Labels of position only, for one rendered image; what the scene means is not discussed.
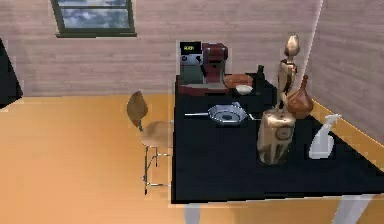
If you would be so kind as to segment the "white spray bottle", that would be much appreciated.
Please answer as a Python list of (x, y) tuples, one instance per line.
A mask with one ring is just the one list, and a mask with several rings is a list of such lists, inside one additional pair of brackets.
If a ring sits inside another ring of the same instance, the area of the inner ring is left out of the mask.
[(334, 138), (330, 136), (329, 133), (333, 124), (341, 117), (341, 114), (330, 114), (325, 116), (325, 123), (315, 134), (309, 148), (308, 155), (311, 159), (326, 159), (330, 156), (334, 146)]

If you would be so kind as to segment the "grey frying pan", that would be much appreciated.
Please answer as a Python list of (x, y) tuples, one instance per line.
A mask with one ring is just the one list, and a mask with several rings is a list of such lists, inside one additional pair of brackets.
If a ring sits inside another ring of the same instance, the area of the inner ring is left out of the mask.
[(247, 113), (238, 102), (226, 105), (214, 105), (206, 112), (185, 113), (185, 117), (207, 117), (221, 126), (238, 126), (245, 120), (255, 121), (256, 118)]

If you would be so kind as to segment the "brown wooden chair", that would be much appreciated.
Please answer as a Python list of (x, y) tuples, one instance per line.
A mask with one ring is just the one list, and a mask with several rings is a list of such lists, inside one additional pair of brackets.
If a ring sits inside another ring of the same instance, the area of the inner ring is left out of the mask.
[(140, 142), (144, 149), (144, 194), (148, 194), (149, 187), (168, 186), (168, 183), (152, 183), (149, 180), (148, 172), (152, 163), (158, 166), (159, 157), (169, 157), (169, 153), (161, 153), (159, 148), (173, 147), (173, 121), (153, 121), (147, 125), (143, 125), (143, 118), (148, 113), (148, 105), (141, 91), (134, 92), (127, 104), (126, 113), (131, 123), (138, 129), (140, 133)]

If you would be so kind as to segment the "red coffee machine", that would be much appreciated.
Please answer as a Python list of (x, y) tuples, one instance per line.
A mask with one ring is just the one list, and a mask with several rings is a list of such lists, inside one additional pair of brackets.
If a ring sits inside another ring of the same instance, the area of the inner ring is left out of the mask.
[(182, 41), (179, 47), (178, 92), (193, 96), (225, 94), (228, 48), (223, 43), (201, 41)]

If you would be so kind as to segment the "black table with white legs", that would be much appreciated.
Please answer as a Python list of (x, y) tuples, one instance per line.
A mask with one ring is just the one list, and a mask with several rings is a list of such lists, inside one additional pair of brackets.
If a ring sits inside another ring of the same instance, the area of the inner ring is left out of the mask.
[(259, 159), (258, 121), (223, 127), (208, 118), (185, 116), (234, 101), (258, 116), (275, 98), (276, 90), (268, 82), (260, 95), (238, 98), (224, 94), (192, 96), (185, 87), (175, 85), (172, 203), (384, 194), (384, 172), (339, 137), (334, 138), (329, 158), (308, 157), (312, 139), (321, 127), (311, 116), (296, 123), (286, 161), (272, 166)]

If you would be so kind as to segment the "brown bread loaf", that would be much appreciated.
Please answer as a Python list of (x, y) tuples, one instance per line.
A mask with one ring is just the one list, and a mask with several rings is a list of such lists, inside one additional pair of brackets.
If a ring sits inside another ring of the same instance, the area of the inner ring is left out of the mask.
[(247, 74), (227, 74), (223, 78), (224, 84), (229, 89), (234, 89), (238, 85), (251, 86), (253, 79)]

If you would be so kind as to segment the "small white bowl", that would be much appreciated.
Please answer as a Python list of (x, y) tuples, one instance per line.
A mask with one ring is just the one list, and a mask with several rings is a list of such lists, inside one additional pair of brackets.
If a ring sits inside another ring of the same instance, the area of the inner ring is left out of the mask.
[(236, 91), (240, 94), (240, 95), (248, 95), (252, 92), (253, 90), (253, 87), (252, 86), (249, 86), (249, 85), (237, 85), (235, 87)]

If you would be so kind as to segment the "black pepper shaker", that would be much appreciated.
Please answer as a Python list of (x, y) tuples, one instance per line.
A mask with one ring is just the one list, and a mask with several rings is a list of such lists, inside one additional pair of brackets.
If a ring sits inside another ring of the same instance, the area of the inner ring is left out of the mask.
[(255, 89), (257, 94), (262, 94), (264, 91), (264, 82), (265, 82), (265, 75), (264, 75), (264, 66), (259, 65), (256, 78), (255, 78)]

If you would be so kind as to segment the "tall wooden statue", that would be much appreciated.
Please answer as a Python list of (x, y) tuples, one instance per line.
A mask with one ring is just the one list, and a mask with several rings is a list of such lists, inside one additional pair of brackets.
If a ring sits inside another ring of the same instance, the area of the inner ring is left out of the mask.
[(285, 45), (286, 58), (279, 64), (276, 104), (272, 109), (264, 111), (261, 118), (257, 149), (264, 164), (281, 163), (292, 141), (296, 118), (286, 109), (286, 97), (295, 80), (297, 66), (293, 59), (299, 52), (299, 37), (293, 34)]

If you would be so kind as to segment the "brown clay vase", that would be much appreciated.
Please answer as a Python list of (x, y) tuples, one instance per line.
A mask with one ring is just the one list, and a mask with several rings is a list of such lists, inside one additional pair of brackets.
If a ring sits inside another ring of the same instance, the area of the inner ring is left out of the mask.
[(306, 118), (310, 115), (314, 108), (312, 98), (308, 95), (306, 91), (307, 83), (308, 76), (304, 75), (299, 89), (295, 92), (290, 93), (287, 97), (287, 109), (296, 119)]

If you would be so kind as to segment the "dark framed window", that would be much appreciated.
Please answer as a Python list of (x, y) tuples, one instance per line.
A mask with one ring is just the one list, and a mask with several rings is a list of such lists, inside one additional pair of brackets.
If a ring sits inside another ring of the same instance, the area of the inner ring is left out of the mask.
[(58, 38), (136, 37), (131, 0), (50, 0)]

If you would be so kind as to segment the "black furniture piece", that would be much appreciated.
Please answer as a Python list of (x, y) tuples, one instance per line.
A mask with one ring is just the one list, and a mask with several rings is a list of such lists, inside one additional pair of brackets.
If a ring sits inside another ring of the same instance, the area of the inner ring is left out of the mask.
[(0, 109), (7, 107), (23, 97), (12, 63), (0, 38)]

